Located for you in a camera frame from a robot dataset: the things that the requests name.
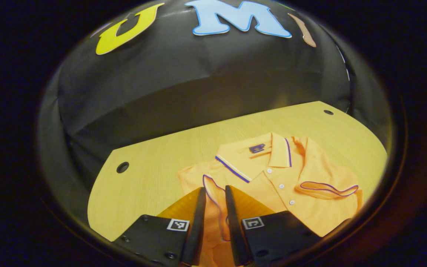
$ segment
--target black background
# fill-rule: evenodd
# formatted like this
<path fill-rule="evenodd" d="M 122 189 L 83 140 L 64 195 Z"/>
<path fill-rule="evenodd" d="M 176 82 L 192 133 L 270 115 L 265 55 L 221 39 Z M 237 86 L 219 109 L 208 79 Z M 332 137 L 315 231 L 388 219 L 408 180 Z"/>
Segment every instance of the black background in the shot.
<path fill-rule="evenodd" d="M 404 174 L 410 179 L 398 192 L 410 206 L 406 216 L 420 213 L 360 265 L 427 266 L 427 2 L 291 3 L 351 41 L 405 102 L 410 143 Z M 37 196 L 32 136 L 42 88 L 67 51 L 136 4 L 0 1 L 0 266 L 117 266 L 76 238 Z"/>

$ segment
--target shirt sleeve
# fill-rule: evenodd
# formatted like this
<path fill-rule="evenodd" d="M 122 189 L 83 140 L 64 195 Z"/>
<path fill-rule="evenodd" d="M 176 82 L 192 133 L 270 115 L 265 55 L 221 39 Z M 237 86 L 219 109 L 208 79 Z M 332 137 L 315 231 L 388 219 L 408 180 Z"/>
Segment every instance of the shirt sleeve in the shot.
<path fill-rule="evenodd" d="M 296 190 L 319 199 L 344 198 L 358 191 L 357 175 L 351 169 L 333 164 L 325 151 L 307 137 L 293 137 L 293 141 L 304 158 Z"/>

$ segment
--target wooden table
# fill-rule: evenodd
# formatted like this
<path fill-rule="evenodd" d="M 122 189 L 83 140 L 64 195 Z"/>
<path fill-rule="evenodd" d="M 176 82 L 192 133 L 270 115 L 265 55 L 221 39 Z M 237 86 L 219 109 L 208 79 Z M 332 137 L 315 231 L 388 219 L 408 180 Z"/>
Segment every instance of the wooden table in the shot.
<path fill-rule="evenodd" d="M 332 111 L 329 115 L 324 110 Z M 268 132 L 307 136 L 337 165 L 359 178 L 364 202 L 380 182 L 387 153 L 364 125 L 322 102 L 304 103 L 237 117 L 122 147 L 103 165 L 88 201 L 90 227 L 110 241 L 142 214 L 156 216 L 183 196 L 178 171 L 210 161 L 220 144 Z M 122 162 L 129 162 L 117 173 Z"/>

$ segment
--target orange polo shirt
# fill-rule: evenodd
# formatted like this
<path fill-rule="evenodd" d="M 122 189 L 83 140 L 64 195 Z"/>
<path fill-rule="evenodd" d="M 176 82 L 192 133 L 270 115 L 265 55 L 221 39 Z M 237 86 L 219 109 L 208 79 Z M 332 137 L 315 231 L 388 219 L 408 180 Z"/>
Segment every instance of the orange polo shirt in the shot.
<path fill-rule="evenodd" d="M 323 237 L 361 208 L 362 190 L 347 167 L 330 162 L 307 137 L 269 132 L 223 144 L 215 159 L 179 171 L 184 194 L 207 193 L 201 266 L 234 266 L 225 186 L 232 185 L 274 212 L 290 211 Z"/>

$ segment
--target letter m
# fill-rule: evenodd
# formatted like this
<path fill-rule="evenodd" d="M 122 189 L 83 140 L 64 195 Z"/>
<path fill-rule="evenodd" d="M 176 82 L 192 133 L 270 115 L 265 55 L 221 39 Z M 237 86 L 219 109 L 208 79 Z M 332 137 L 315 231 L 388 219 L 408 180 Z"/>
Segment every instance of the letter m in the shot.
<path fill-rule="evenodd" d="M 247 32 L 251 19 L 255 17 L 258 32 L 291 38 L 291 34 L 281 26 L 269 11 L 269 7 L 258 3 L 243 1 L 238 8 L 218 0 L 196 0 L 185 3 L 197 11 L 199 26 L 193 29 L 195 35 L 210 35 L 225 33 L 230 30 L 228 25 L 220 23 L 217 16 L 223 17 L 237 29 Z"/>

